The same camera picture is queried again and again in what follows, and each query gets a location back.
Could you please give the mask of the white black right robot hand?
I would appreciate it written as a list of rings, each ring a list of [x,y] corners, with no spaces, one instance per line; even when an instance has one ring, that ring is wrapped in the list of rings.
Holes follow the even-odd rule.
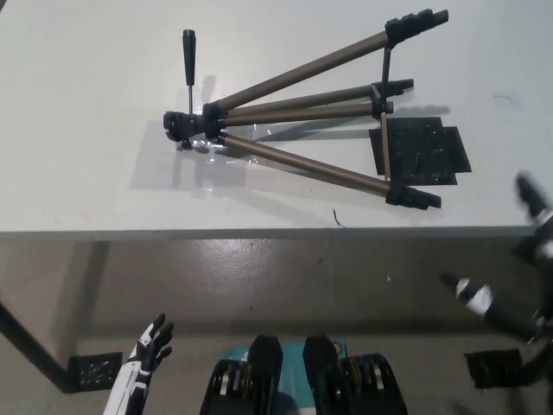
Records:
[[[518,198],[527,208],[535,232],[516,246],[540,272],[541,300],[529,308],[502,297],[489,285],[477,285],[454,273],[440,274],[441,283],[456,300],[490,327],[526,342],[552,338],[552,205],[526,173],[516,177]]]

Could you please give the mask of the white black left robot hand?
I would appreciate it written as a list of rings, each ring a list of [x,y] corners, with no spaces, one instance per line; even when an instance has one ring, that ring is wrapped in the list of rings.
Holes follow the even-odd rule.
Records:
[[[172,353],[169,342],[174,324],[161,313],[140,335],[128,359],[121,366],[104,415],[141,415],[145,407],[152,375]]]

